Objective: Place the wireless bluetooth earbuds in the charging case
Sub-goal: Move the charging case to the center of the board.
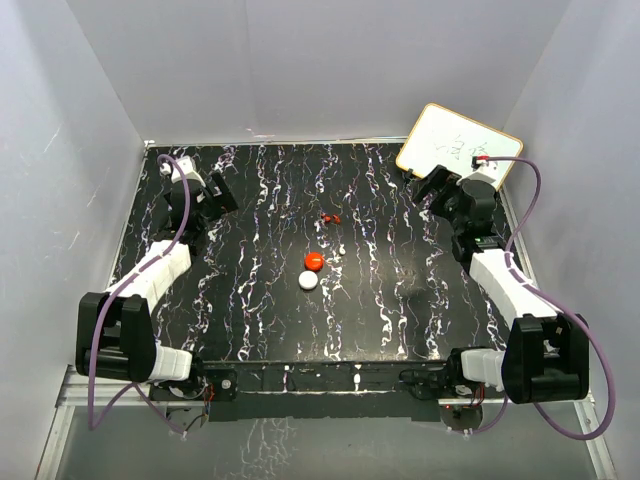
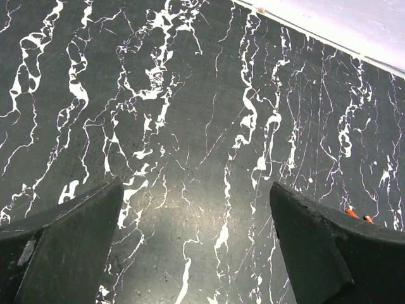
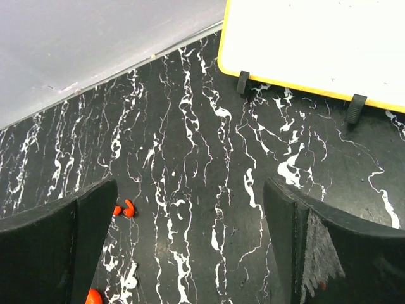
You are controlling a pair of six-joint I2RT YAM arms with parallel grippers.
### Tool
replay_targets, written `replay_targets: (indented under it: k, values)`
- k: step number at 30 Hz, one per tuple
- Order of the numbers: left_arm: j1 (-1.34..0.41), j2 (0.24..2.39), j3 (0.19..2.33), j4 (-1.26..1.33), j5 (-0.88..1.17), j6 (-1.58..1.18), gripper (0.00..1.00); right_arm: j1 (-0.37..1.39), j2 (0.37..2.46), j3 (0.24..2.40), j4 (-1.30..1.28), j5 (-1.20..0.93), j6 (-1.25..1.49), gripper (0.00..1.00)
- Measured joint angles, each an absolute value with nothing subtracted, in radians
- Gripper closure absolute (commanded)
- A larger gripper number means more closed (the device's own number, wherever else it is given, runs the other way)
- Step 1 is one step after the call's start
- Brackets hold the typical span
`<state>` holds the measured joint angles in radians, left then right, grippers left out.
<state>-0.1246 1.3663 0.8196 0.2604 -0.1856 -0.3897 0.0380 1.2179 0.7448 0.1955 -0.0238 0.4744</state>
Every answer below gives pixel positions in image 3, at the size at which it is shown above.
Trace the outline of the orange charging case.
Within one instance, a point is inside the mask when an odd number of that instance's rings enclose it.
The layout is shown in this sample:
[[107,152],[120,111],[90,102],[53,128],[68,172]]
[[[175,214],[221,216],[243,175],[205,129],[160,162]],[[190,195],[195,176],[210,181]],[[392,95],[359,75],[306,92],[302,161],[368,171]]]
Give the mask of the orange charging case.
[[85,304],[103,304],[103,299],[96,289],[90,289]]

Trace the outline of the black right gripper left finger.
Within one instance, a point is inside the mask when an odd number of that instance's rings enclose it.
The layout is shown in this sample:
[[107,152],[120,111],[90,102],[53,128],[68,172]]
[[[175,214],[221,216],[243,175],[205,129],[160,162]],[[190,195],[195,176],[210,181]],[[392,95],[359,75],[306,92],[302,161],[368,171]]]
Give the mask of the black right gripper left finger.
[[1,219],[1,303],[85,303],[117,197],[105,178]]

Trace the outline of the orange earbud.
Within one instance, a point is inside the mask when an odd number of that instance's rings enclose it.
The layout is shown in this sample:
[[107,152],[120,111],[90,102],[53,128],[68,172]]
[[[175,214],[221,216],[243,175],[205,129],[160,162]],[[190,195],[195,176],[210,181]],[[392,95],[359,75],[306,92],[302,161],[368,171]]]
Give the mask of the orange earbud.
[[125,200],[126,208],[123,210],[124,216],[131,218],[135,215],[135,207],[134,204],[129,200]]
[[121,208],[121,206],[115,206],[115,209],[114,209],[113,215],[114,215],[114,216],[118,216],[118,215],[120,215],[120,214],[121,214],[121,212],[122,212],[122,208]]

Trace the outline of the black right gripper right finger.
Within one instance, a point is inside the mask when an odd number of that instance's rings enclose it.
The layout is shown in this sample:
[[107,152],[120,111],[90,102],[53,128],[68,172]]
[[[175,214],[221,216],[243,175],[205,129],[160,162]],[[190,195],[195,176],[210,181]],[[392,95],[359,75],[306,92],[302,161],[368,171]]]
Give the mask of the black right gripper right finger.
[[286,303],[403,303],[404,231],[265,180],[263,208]]

